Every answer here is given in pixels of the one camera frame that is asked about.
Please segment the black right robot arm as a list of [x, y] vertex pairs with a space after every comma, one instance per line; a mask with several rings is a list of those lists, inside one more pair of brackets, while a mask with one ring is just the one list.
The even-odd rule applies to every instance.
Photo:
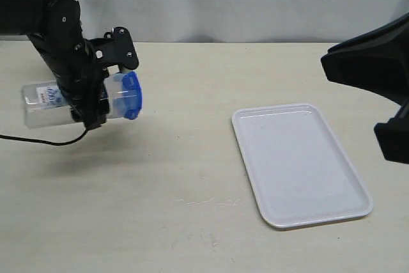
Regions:
[[370, 91], [400, 108], [374, 133], [385, 160], [408, 163], [408, 15], [341, 42], [320, 59], [330, 82]]

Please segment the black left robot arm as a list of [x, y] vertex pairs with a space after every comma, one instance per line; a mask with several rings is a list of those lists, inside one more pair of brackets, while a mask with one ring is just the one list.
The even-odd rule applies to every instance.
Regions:
[[88, 129], [106, 121], [101, 103], [107, 76], [82, 35], [76, 0], [1, 0], [1, 34], [25, 35], [53, 73], [73, 117]]

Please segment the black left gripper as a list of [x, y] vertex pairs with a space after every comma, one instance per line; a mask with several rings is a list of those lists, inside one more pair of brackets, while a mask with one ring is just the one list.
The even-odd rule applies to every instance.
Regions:
[[106, 77], [89, 40], [76, 43], [71, 50], [63, 53], [58, 85], [86, 129], [96, 129], [106, 121], [100, 107]]

